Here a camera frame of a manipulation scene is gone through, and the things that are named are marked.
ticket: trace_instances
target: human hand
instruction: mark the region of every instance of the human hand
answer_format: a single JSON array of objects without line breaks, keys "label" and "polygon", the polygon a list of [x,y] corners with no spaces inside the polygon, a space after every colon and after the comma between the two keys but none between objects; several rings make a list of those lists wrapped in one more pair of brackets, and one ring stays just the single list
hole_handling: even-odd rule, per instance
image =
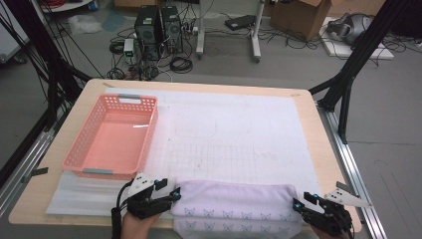
[{"label": "human hand", "polygon": [[318,236],[320,239],[350,239],[348,238],[348,235],[346,233],[342,233],[338,236],[330,236],[328,233],[323,232],[319,229],[317,229],[316,227],[312,227],[314,233],[316,234],[316,236]]},{"label": "human hand", "polygon": [[149,228],[158,220],[160,214],[139,219],[129,212],[123,216],[121,239],[146,239]]}]

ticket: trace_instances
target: white plastic bag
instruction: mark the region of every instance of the white plastic bag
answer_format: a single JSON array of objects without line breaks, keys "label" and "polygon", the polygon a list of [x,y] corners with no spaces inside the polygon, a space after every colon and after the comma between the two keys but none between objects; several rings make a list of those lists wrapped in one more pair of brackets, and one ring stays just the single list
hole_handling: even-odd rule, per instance
[{"label": "white plastic bag", "polygon": [[102,29],[102,26],[97,22],[94,16],[76,15],[68,19],[71,27],[72,35],[79,35],[83,33],[95,33]]}]

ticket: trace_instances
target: white folded cloth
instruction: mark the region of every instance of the white folded cloth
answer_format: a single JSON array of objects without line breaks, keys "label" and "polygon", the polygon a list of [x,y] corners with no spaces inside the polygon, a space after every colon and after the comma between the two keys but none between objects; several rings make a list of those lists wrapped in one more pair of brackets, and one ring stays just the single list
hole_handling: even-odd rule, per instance
[{"label": "white folded cloth", "polygon": [[178,179],[182,198],[171,213],[184,239],[292,238],[302,217],[292,208],[295,187]]}]

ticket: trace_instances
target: pink plastic basket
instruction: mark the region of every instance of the pink plastic basket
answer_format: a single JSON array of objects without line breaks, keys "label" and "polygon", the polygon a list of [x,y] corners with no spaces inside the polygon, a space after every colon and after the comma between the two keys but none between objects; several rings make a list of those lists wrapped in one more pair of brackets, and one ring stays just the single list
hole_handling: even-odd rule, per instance
[{"label": "pink plastic basket", "polygon": [[63,168],[82,177],[135,177],[145,166],[157,119],[155,97],[100,95]]}]

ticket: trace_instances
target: desk leg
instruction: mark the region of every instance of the desk leg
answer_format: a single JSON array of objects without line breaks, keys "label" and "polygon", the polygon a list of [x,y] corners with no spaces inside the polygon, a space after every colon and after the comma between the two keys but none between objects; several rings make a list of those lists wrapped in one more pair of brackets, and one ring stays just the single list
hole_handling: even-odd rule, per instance
[{"label": "desk leg", "polygon": [[198,41],[196,42],[196,56],[198,59],[202,59],[202,54],[204,53],[204,41],[205,41],[205,27],[204,27],[204,17],[205,12],[202,9],[203,4],[202,0],[199,1],[199,26],[198,26]]},{"label": "desk leg", "polygon": [[254,59],[257,63],[261,61],[261,50],[260,43],[258,39],[258,33],[260,31],[261,18],[263,16],[265,0],[260,0],[260,5],[258,7],[257,19],[255,22],[255,28],[251,31],[252,47],[254,49]]}]

